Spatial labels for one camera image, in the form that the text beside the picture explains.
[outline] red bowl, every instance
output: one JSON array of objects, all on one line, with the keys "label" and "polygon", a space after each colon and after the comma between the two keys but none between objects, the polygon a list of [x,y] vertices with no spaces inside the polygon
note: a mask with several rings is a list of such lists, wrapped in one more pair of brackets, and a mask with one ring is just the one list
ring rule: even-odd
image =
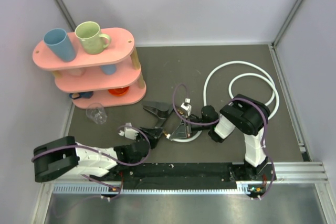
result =
[{"label": "red bowl", "polygon": [[125,87],[125,88],[119,88],[119,89],[109,89],[109,93],[111,95],[114,95],[115,97],[120,97],[128,92],[130,87]]}]

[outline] pink shelf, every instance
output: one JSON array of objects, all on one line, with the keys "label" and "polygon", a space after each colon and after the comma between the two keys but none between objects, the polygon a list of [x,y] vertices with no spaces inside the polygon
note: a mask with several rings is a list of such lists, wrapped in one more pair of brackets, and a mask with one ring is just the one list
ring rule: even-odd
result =
[{"label": "pink shelf", "polygon": [[146,87],[140,89],[137,83],[130,86],[127,94],[121,97],[111,95],[107,90],[95,91],[90,99],[76,99],[72,102],[81,109],[86,109],[90,104],[99,102],[104,107],[128,105],[139,102],[146,93]]},{"label": "pink shelf", "polygon": [[101,31],[111,36],[112,43],[98,55],[87,54],[80,45],[75,33],[68,33],[77,52],[73,61],[64,62],[57,58],[43,40],[34,49],[33,61],[40,68],[53,71],[118,63],[133,52],[134,38],[129,31],[123,28],[105,28]]},{"label": "pink shelf", "polygon": [[89,67],[81,77],[73,77],[66,70],[62,77],[55,78],[56,86],[67,93],[123,88],[133,84],[140,76],[141,69],[135,70],[131,57],[117,64],[117,71],[112,75],[102,72],[100,67]]}]

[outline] gray floor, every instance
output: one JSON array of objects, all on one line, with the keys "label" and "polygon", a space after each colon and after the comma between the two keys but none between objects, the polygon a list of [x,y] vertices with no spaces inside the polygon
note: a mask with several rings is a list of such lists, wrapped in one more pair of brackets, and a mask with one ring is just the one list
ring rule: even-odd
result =
[{"label": "gray floor", "polygon": [[[171,102],[173,89],[178,83],[188,86],[193,113],[199,114],[203,105],[203,85],[208,74],[216,66],[232,60],[244,60],[265,69],[274,79],[280,94],[280,108],[269,122],[266,137],[267,149],[276,162],[302,161],[279,80],[267,45],[252,46],[189,46],[189,47],[142,47],[138,48],[147,93],[143,100]],[[228,85],[232,78],[245,72],[258,72],[242,65],[227,66],[213,75],[207,89],[208,104],[219,111],[229,100]],[[245,77],[235,82],[233,93],[266,102],[271,88],[255,77]],[[183,90],[176,96],[177,104],[185,97]],[[155,118],[142,109],[141,103],[106,108],[108,121],[96,125],[85,116],[85,110],[75,108],[69,135],[77,142],[96,147],[113,147],[131,143],[120,137],[117,128],[125,122],[135,127],[153,127]],[[171,132],[178,125],[176,115],[166,122]],[[162,138],[147,162],[241,162],[245,155],[244,137],[235,130],[219,144],[207,133],[190,143],[175,143]]]},{"label": "gray floor", "polygon": [[45,224],[327,223],[315,186],[308,184],[273,185],[262,201],[246,195],[121,195],[111,203],[91,198],[71,209],[86,197],[54,194]]}]

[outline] transparent cup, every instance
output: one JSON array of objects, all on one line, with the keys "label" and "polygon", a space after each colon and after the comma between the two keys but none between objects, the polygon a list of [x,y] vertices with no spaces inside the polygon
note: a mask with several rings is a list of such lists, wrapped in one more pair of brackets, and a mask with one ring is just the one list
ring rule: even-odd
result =
[{"label": "transparent cup", "polygon": [[86,109],[86,116],[97,124],[103,124],[107,120],[104,107],[100,103],[89,105]]}]

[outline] blue cup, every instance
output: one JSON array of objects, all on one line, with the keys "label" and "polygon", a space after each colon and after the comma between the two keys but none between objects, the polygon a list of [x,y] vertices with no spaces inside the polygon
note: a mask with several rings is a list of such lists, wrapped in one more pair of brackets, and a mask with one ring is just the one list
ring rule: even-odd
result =
[{"label": "blue cup", "polygon": [[100,68],[105,74],[108,74],[108,75],[114,74],[117,70],[115,64],[103,65],[103,66],[100,66]]},{"label": "blue cup", "polygon": [[64,29],[55,28],[47,32],[44,36],[44,43],[47,44],[62,61],[70,62],[76,57],[76,52]]}]

